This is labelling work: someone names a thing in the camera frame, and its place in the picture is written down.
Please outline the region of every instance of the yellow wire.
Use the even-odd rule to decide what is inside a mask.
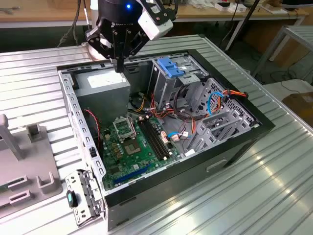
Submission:
[[[139,109],[136,109],[135,111],[136,112],[140,112],[142,109],[143,109],[143,105],[144,105],[144,103],[145,103],[145,97],[142,99],[142,103],[141,103],[141,106],[139,107]]]

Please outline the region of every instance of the blue cable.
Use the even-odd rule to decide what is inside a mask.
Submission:
[[[181,135],[182,136],[182,134],[181,133],[178,133],[178,132],[172,132],[172,133],[170,133],[170,134],[168,134],[168,138],[171,138],[173,135]]]
[[[172,132],[172,133],[168,134],[168,138],[171,138],[173,135],[177,135],[177,134],[179,134],[179,133],[178,132]]]
[[[211,104],[212,96],[213,96],[214,94],[219,95],[220,97],[224,97],[224,95],[223,95],[222,93],[220,93],[220,92],[213,92],[213,93],[211,93],[211,95],[209,96],[209,99],[208,99],[208,101],[207,101],[207,110],[208,110],[210,116],[212,115],[212,112],[211,112],[211,105],[210,105],[210,104]]]

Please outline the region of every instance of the blue pcie slot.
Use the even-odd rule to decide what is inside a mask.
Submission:
[[[134,176],[141,175],[141,174],[145,173],[148,170],[150,165],[151,164],[145,166],[144,168],[138,169],[138,170],[136,170],[136,171],[134,171],[132,173],[129,173],[128,175],[124,175],[124,176],[122,176],[122,177],[120,177],[120,178],[118,178],[116,180],[113,180],[113,183],[114,184],[122,183],[122,182],[124,182],[126,180],[129,180],[129,179],[133,178]]]

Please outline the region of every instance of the slotted metal table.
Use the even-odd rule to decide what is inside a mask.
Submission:
[[[276,127],[234,165],[113,230],[110,234],[311,234],[313,130],[253,77],[198,35],[149,42],[139,54],[197,49]],[[47,127],[63,192],[0,219],[1,234],[105,234],[98,219],[78,229],[64,178],[82,168],[67,118],[57,65],[91,61],[85,47],[0,54],[0,113],[11,132]]]
[[[313,51],[313,26],[311,25],[283,26],[279,30],[273,41],[270,43],[265,53],[262,55],[255,70],[252,72],[252,76],[255,77],[255,75],[263,68],[267,59],[274,51],[275,56],[278,54],[276,53],[276,51],[281,51],[282,47],[286,44],[281,43],[281,41],[289,40],[289,38],[295,39],[298,43],[302,44],[310,51]],[[305,73],[305,75],[302,77],[302,80],[304,80],[312,71],[313,65],[308,70],[308,72]]]

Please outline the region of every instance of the wooden desk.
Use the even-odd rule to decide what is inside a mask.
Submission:
[[[13,15],[0,12],[0,28],[19,28],[19,27],[52,27],[69,26],[72,24],[76,9],[60,10],[53,7],[48,0],[0,0],[0,7],[20,6],[21,9],[14,11]],[[246,12],[235,14],[234,21],[239,21],[231,39],[226,47],[229,49],[241,27]],[[308,15],[304,10],[286,14],[271,14],[270,12],[257,7],[250,20],[286,20],[297,19],[295,25],[299,25]],[[177,19],[175,22],[209,22],[209,21],[230,21],[233,13],[220,12],[215,8],[197,9],[191,5],[179,6]],[[86,25],[83,10],[80,11],[77,25]]]

